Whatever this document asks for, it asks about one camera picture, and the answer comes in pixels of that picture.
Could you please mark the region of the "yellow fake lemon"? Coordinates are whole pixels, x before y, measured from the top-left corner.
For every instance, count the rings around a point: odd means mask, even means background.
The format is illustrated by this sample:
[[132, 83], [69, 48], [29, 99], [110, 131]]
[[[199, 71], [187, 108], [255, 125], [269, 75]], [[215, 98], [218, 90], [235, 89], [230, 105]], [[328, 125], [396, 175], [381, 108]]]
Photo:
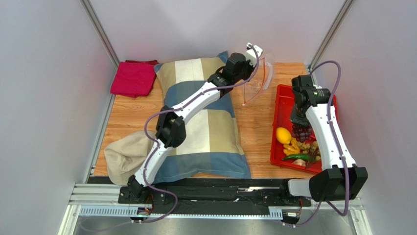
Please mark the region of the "yellow fake lemon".
[[276, 129], [276, 139], [281, 144], [290, 144], [292, 140], [292, 134], [284, 127], [278, 127]]

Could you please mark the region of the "green fake chili pepper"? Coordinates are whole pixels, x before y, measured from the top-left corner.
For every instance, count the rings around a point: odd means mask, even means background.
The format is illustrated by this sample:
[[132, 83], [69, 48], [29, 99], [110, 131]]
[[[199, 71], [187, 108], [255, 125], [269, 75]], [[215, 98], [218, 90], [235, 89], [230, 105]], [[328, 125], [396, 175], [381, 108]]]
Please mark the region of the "green fake chili pepper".
[[309, 155], [308, 154], [304, 154], [304, 153], [296, 153], [296, 154], [291, 154], [291, 155], [287, 155], [286, 157], [282, 158], [282, 161], [286, 161], [286, 160], [303, 160], [303, 161], [307, 161], [309, 159]]

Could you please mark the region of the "clear zip top bag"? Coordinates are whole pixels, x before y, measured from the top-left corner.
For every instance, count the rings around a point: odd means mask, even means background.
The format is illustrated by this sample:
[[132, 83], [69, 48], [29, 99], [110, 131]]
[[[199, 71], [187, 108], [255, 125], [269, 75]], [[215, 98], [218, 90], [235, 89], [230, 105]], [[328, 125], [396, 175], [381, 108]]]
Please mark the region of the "clear zip top bag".
[[271, 53], [261, 56], [256, 74], [242, 87], [243, 106], [253, 102], [270, 87], [275, 77], [274, 64], [275, 59]]

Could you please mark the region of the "brown fake nut cluster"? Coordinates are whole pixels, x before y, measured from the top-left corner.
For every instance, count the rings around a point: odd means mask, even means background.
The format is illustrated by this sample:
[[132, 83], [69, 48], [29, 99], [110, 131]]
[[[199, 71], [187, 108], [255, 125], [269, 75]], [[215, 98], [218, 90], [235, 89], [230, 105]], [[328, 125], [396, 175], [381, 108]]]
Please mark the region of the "brown fake nut cluster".
[[305, 155], [307, 155], [306, 157], [306, 162], [308, 164], [310, 163], [316, 163], [321, 161], [321, 153], [320, 153], [320, 149], [319, 149], [319, 145], [317, 141], [313, 141], [311, 143], [300, 143], [300, 149], [301, 152]]

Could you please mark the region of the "yellow fake bell pepper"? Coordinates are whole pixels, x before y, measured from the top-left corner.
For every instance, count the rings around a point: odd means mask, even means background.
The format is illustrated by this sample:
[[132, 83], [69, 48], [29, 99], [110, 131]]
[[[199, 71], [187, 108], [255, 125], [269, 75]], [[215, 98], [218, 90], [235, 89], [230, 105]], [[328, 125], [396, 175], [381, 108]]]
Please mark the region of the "yellow fake bell pepper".
[[291, 138], [289, 144], [283, 144], [283, 148], [283, 152], [286, 156], [299, 154], [301, 152], [298, 141], [295, 138]]

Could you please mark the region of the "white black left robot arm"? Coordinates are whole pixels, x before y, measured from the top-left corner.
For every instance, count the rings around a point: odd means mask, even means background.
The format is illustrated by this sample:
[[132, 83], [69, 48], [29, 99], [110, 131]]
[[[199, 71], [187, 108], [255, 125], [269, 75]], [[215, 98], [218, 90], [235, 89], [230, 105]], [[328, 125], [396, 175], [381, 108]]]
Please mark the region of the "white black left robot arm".
[[158, 117], [157, 133], [150, 153], [139, 170], [129, 177], [127, 187], [139, 200], [147, 197], [147, 187], [151, 187], [156, 173], [168, 154], [180, 146], [186, 139], [187, 123], [201, 110], [228, 94], [235, 87], [248, 83], [259, 68], [262, 53], [249, 46], [244, 53], [233, 53], [226, 64], [212, 74], [207, 82], [183, 102], [173, 106], [162, 107], [148, 120]]

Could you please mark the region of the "white fake garlic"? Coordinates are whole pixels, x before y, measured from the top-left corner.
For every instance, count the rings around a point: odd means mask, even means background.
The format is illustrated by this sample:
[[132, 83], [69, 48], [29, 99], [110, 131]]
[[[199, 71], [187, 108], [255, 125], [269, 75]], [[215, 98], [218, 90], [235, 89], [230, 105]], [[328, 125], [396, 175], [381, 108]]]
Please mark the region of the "white fake garlic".
[[302, 159], [297, 159], [297, 160], [293, 161], [292, 164], [300, 165], [300, 166], [306, 166], [306, 161], [304, 161]]

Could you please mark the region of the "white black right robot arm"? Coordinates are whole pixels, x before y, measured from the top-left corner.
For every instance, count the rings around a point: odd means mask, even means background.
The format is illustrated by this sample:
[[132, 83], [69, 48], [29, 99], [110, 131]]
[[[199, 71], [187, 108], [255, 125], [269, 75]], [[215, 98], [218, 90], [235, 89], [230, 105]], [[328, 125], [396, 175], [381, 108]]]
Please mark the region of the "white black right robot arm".
[[286, 179], [284, 188], [293, 197], [308, 197], [316, 202], [355, 199], [368, 172], [357, 166], [344, 143], [333, 95], [329, 89], [316, 87], [310, 75], [299, 75], [291, 83], [295, 104], [289, 119], [296, 129], [312, 129], [322, 171], [309, 179]]

